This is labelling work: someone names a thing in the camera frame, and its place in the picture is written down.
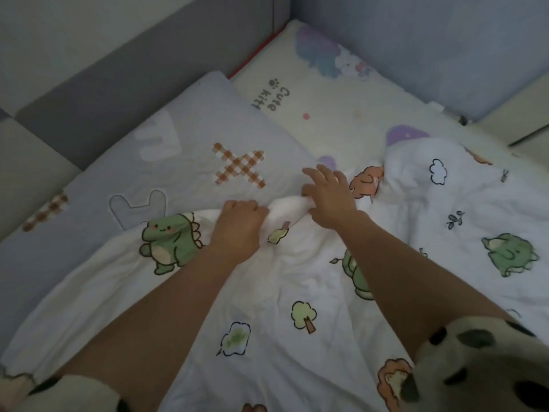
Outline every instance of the person's right hand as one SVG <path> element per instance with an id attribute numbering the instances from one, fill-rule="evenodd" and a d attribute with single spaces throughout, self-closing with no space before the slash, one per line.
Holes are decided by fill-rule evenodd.
<path id="1" fill-rule="evenodd" d="M 332 172 L 324 165 L 317 165 L 316 169 L 306 167 L 303 173 L 311 177 L 314 185 L 304 185 L 301 195 L 315 202 L 316 207 L 309 213 L 320 227 L 338 229 L 356 217 L 355 199 L 343 173 Z"/>

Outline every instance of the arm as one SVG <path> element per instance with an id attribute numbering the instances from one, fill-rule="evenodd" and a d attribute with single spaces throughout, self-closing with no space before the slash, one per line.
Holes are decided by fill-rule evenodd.
<path id="1" fill-rule="evenodd" d="M 303 195 L 316 205 L 310 210 L 313 220 L 340 235 L 412 359 L 434 332 L 458 318 L 491 316 L 514 322 L 480 292 L 357 210 L 343 173 L 323 165 L 303 172 L 314 181 L 303 186 Z"/>
<path id="2" fill-rule="evenodd" d="M 268 210 L 225 203 L 210 244 L 97 334 L 57 373 L 106 383 L 134 412 L 155 411 L 187 358 L 217 294 L 259 249 Z"/>

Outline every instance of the beige panel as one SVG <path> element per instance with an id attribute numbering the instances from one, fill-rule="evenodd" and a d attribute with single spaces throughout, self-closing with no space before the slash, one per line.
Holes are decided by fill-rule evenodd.
<path id="1" fill-rule="evenodd" d="M 79 173 L 76 166 L 13 119 L 0 122 L 0 239 Z"/>
<path id="2" fill-rule="evenodd" d="M 526 140 L 514 147 L 513 150 L 530 156 L 549 169 L 549 128 L 532 138 L 532 140 Z"/>
<path id="3" fill-rule="evenodd" d="M 15 115 L 191 1 L 0 0 L 0 108 Z"/>
<path id="4" fill-rule="evenodd" d="M 477 123 L 506 144 L 549 124 L 549 74 L 542 76 Z"/>

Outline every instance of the brown checkered x pattern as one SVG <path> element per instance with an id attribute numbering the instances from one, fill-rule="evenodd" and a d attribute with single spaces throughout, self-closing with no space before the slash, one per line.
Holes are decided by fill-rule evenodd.
<path id="1" fill-rule="evenodd" d="M 237 158 L 230 150 L 225 149 L 221 143 L 216 143 L 212 148 L 212 151 L 218 158 L 224 162 L 230 163 L 223 168 L 223 172 L 218 171 L 214 175 L 216 184 L 221 185 L 223 182 L 227 182 L 231 177 L 240 175 L 248 177 L 248 182 L 254 183 L 260 189 L 265 186 L 264 179 L 251 169 L 264 159 L 263 150 L 252 150 L 252 152 Z"/>
<path id="2" fill-rule="evenodd" d="M 45 222 L 54 214 L 63 211 L 63 205 L 69 202 L 67 195 L 63 191 L 57 194 L 46 205 L 38 210 L 27 222 L 23 224 L 23 231 L 31 231 L 39 222 Z"/>

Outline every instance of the person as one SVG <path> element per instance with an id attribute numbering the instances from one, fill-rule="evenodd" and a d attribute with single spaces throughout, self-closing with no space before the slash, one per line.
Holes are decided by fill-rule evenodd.
<path id="1" fill-rule="evenodd" d="M 312 219 L 341 237 L 416 364 L 402 384 L 402 411 L 549 410 L 549 349 L 532 332 L 359 211 L 343 173 L 323 165 L 303 172 L 313 182 L 303 186 L 315 203 Z M 155 411 L 226 279 L 259 249 L 267 214 L 255 201 L 225 203 L 208 246 L 106 326 L 16 411 Z"/>

